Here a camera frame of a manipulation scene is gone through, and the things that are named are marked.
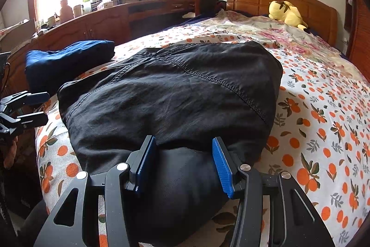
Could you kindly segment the black jacket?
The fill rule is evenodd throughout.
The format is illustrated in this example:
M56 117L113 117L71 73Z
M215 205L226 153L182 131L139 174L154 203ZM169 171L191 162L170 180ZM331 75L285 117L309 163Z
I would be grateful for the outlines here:
M220 137L246 164L273 127L283 68L262 45L146 48L105 71L65 83L59 111L83 170L98 174L142 145L157 149L144 193L129 201L138 241L176 246L226 203L211 155Z

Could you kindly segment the folded blue garment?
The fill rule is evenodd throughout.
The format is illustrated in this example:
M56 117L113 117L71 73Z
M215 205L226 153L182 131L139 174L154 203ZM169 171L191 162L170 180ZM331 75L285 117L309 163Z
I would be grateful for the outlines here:
M26 54L25 75L31 93L57 93L66 82L109 62L115 55L115 43L86 40L60 51L31 50Z

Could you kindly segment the orange print bed sheet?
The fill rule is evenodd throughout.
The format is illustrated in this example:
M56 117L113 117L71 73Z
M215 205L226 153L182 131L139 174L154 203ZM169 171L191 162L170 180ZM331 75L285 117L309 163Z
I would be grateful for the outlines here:
M113 61L123 61L143 48L174 43L244 42L218 29L211 18L116 46ZM268 49L282 64L283 75L274 126L256 168L269 174L291 173L334 245L350 246L369 214L369 82L349 79L285 48ZM43 105L48 123L37 128L35 138L47 213L81 171L58 105L56 95ZM180 246L228 246L236 212L237 201L228 201Z

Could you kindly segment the long wooden desk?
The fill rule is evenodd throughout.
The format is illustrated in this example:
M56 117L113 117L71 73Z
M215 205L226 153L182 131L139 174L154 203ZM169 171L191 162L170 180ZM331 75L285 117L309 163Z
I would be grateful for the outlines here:
M110 40L116 45L157 33L184 22L195 0L151 0L121 4L70 20L12 52L5 96L27 90L26 54L30 50L57 51L82 40Z

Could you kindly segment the floral quilt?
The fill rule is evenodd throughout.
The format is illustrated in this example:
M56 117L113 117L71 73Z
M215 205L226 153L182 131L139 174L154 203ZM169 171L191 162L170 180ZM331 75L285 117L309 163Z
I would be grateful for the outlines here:
M288 26L280 21L257 16L248 18L234 11L217 13L216 27L235 34L239 40L255 41L267 48L285 48L293 53L322 63L352 80L365 80L362 73L336 48L321 37Z

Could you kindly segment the yellow plush toy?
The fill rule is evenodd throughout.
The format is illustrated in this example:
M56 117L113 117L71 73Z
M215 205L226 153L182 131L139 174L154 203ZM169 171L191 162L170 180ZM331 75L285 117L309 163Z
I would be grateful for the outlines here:
M308 24L302 19L297 7L288 1L272 1L268 12L270 19L284 22L286 25L299 28L302 31L308 28Z

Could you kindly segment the wooden chair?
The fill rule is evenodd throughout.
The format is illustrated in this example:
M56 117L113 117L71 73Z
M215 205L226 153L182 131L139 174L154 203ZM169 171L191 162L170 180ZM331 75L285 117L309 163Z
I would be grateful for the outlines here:
M195 15L209 13L214 11L218 6L218 0L195 0L194 11Z

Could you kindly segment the wooden louvered wardrobe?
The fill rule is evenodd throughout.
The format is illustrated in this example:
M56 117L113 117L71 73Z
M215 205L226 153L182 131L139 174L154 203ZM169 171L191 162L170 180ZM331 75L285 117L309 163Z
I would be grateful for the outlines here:
M350 33L346 56L369 80L369 8L364 0L345 0L344 28Z

